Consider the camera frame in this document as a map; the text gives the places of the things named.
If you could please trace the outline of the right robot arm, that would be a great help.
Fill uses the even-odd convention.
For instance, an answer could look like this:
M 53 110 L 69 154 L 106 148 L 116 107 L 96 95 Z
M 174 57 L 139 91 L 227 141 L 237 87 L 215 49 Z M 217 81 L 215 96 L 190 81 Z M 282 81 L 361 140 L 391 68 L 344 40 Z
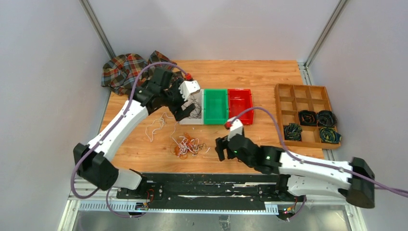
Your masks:
M 280 200 L 321 195 L 344 198 L 356 207 L 375 207 L 375 175 L 362 158 L 351 162 L 315 159 L 275 146 L 258 146 L 240 134 L 217 138 L 215 150 L 220 161 L 237 158 L 262 174 L 278 175 L 275 195 Z

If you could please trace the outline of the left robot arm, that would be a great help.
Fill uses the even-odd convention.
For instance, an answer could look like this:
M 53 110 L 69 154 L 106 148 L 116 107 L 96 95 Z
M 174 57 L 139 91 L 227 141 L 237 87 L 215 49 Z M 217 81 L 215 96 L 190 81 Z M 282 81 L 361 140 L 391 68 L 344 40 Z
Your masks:
M 147 194 L 143 176 L 134 170 L 118 169 L 111 161 L 134 128 L 161 107 L 167 107 L 176 121 L 190 116 L 195 106 L 184 108 L 183 105 L 200 91 L 199 83 L 189 74 L 175 80 L 173 76 L 172 71 L 155 68 L 153 76 L 135 87 L 120 112 L 100 134 L 87 144 L 78 143 L 73 149 L 73 175 L 79 175 L 99 190 L 127 188 L 134 198 L 143 198 Z

